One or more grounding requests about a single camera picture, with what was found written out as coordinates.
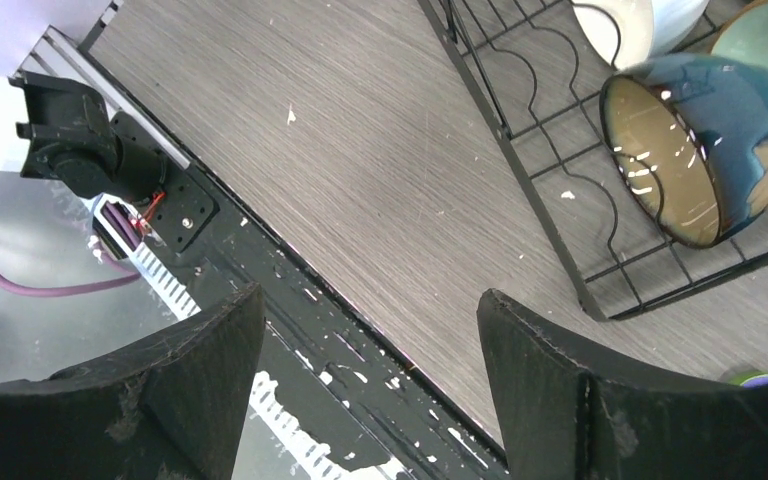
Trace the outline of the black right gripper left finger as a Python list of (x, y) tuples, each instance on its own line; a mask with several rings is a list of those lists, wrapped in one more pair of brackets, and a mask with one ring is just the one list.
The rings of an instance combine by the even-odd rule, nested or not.
[(263, 292), (41, 381), (0, 383), (0, 479), (228, 479), (265, 335)]

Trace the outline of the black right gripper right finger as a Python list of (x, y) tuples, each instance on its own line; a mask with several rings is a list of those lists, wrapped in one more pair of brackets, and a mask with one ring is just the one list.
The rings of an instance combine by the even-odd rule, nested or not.
[(515, 479), (768, 479), (768, 385), (665, 370), (485, 291), (477, 322)]

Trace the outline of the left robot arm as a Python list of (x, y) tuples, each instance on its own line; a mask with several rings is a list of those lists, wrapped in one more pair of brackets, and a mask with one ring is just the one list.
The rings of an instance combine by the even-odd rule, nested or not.
[(58, 180), (84, 199), (144, 204), (160, 191), (167, 160), (118, 134), (94, 88), (25, 72), (0, 75), (0, 171)]

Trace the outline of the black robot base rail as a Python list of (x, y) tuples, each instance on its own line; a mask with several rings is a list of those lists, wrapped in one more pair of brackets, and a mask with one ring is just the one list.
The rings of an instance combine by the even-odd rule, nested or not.
[(504, 479), (483, 433), (412, 373), (355, 313), (200, 164), (167, 166), (143, 206), (92, 203), (180, 318), (248, 283), (267, 321), (241, 439), (241, 479)]

